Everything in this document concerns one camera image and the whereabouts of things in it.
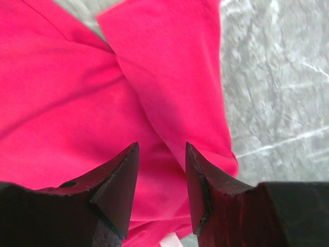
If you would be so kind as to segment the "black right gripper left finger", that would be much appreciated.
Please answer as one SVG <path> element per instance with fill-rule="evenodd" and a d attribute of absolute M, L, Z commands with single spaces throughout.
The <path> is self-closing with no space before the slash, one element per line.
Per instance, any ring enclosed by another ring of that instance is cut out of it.
<path fill-rule="evenodd" d="M 1 246 L 121 246 L 138 169 L 139 145 L 133 143 L 57 188 L 1 182 Z"/>

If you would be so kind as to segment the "pink t shirt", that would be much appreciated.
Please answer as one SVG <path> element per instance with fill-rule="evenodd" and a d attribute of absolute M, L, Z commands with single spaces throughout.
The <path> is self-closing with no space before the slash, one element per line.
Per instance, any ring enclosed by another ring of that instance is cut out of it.
<path fill-rule="evenodd" d="M 122 1 L 101 38 L 53 1 L 1 1 L 1 179 L 38 189 L 133 142 L 140 166 L 124 246 L 192 232 L 185 146 L 229 175 L 219 1 Z"/>

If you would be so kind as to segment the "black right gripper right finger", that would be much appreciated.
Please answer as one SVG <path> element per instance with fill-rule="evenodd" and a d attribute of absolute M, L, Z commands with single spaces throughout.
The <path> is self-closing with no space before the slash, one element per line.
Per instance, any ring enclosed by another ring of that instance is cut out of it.
<path fill-rule="evenodd" d="M 193 233 L 199 246 L 328 246 L 327 182 L 253 187 L 186 144 Z"/>

